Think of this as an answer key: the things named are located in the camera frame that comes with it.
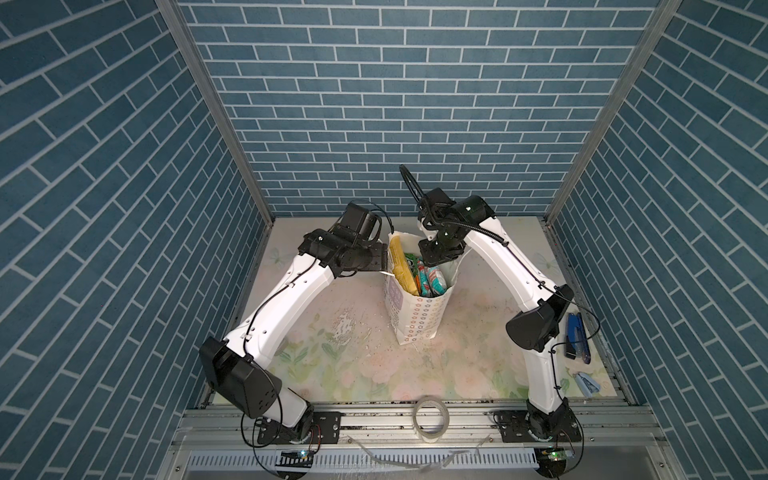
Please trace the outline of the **yellow kettle chips bag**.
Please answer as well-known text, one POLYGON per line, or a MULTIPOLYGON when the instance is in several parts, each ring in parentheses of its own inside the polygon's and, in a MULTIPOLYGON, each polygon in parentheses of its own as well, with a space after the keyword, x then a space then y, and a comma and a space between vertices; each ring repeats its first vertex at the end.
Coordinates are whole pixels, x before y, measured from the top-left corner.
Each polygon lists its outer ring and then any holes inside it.
POLYGON ((411 273, 405 252, 402 247, 401 236, 391 234, 389 238, 389 255, 392 263, 392 273, 404 291, 412 296, 418 296, 417 283, 411 273))

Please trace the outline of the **teal Fox's mint blossom candy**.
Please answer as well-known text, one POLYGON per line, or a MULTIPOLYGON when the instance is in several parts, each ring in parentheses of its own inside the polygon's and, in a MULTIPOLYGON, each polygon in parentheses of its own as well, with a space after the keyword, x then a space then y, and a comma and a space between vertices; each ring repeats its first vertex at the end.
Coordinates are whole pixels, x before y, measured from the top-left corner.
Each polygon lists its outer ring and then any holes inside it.
POLYGON ((426 275, 433 297, 442 296, 447 292, 449 286, 439 267, 427 267, 426 275))

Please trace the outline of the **white patterned paper bag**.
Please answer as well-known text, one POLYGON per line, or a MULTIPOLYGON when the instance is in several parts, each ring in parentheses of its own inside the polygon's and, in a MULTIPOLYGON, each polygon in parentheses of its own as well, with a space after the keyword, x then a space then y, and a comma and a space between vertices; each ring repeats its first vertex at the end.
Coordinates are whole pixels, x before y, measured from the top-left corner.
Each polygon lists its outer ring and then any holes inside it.
POLYGON ((399 345, 430 340, 437 334, 438 327, 456 290, 459 266, 463 260, 444 263, 438 267, 447 281, 447 292, 435 298, 412 295, 407 292, 392 272, 392 260, 388 260, 385 277, 384 298, 390 316, 390 325, 399 345))

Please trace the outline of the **green Fox's spring tea candy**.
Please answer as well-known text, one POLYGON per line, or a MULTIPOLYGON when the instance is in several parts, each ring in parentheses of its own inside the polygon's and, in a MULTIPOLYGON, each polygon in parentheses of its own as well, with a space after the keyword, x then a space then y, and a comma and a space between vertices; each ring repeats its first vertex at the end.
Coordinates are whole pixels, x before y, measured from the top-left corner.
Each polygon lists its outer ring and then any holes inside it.
POLYGON ((412 253, 405 253, 404 254, 406 263, 408 265, 409 271, 411 276, 414 279, 414 282, 416 284, 420 283, 420 277, 419 277, 419 267, 418 264, 421 261, 421 258, 418 255, 412 254, 412 253))

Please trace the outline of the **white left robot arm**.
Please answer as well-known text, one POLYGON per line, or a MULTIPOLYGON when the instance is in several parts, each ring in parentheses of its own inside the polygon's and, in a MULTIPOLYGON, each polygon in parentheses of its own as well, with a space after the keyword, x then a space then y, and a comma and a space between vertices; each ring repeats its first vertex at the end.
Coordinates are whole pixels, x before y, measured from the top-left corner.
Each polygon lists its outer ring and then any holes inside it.
POLYGON ((297 255, 274 289, 223 338, 210 337, 199 350, 208 385, 245 416, 266 418, 304 437, 311 403, 268 371, 278 348, 311 302, 334 280, 387 266, 380 240, 382 219, 354 202, 327 230, 303 236, 297 255))

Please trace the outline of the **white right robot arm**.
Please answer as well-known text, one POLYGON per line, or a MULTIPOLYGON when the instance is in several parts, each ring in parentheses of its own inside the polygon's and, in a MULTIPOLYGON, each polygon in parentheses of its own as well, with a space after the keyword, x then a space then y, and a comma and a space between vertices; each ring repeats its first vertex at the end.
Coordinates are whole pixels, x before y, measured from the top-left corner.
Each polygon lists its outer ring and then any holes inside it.
POLYGON ((508 288, 520 311, 505 325, 523 351, 529 382, 527 423, 530 434, 548 441, 559 434, 570 407, 561 393, 559 363, 554 353, 560 322, 574 298, 567 285, 558 286, 517 247, 493 209, 479 196, 454 201, 440 188, 412 189, 426 235, 419 250, 433 267, 458 260, 467 249, 476 252, 508 288))

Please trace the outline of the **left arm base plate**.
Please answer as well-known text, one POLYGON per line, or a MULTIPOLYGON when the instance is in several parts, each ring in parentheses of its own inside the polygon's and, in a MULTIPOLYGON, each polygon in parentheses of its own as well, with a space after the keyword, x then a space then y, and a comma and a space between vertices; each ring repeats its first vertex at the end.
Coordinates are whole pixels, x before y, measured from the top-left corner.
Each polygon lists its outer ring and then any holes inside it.
POLYGON ((309 438, 315 445, 337 444, 342 414, 338 411, 306 413, 294 427, 286 427, 277 420, 262 417, 256 433, 259 445, 306 444, 309 438))

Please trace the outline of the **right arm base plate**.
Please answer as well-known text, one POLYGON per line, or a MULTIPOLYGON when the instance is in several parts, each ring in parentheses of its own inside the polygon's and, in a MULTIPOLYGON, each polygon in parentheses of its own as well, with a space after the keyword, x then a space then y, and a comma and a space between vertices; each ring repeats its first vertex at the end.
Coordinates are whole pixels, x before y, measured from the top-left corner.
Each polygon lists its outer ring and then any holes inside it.
POLYGON ((549 414, 536 408, 496 410, 490 413, 490 419, 504 443, 577 442, 583 439, 575 414, 564 405, 549 414))

